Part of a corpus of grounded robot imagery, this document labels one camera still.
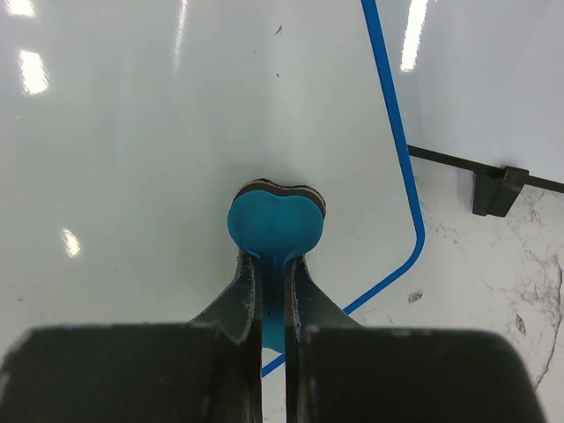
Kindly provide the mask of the blue heart-shaped eraser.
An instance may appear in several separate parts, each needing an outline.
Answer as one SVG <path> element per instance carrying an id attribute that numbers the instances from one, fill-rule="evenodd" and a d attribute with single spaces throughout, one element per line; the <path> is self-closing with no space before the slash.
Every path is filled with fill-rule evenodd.
<path id="1" fill-rule="evenodd" d="M 307 185 L 255 179 L 229 208 L 228 232 L 240 252 L 257 260 L 263 288 L 263 347 L 285 351 L 284 292 L 287 265 L 321 240 L 326 215 L 322 195 Z"/>

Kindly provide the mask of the small blue-framed whiteboard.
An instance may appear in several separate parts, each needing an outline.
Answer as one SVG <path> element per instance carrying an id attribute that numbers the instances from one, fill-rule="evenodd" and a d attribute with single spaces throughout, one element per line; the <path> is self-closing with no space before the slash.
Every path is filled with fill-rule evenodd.
<path id="1" fill-rule="evenodd" d="M 353 312 L 425 242 L 375 1 L 4 1 L 1 351 L 187 321 L 231 281 L 245 183 L 317 189 L 315 282 Z"/>

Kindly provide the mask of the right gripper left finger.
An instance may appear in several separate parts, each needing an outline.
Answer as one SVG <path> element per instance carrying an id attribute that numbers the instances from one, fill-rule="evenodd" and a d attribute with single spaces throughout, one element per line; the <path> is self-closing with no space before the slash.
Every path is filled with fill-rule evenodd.
<path id="1" fill-rule="evenodd" d="M 254 257 L 240 253 L 233 281 L 189 324 L 213 334 L 203 422 L 261 422 L 263 291 Z"/>

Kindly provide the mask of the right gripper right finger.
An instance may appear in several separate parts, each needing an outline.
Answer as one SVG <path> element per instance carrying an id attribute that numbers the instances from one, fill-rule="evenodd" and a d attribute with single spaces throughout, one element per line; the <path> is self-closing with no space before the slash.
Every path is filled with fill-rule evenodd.
<path id="1" fill-rule="evenodd" d="M 304 256 L 291 260 L 284 279 L 286 356 L 286 420 L 298 422 L 300 352 L 306 328 L 359 328 L 360 324 L 333 302 L 311 278 Z"/>

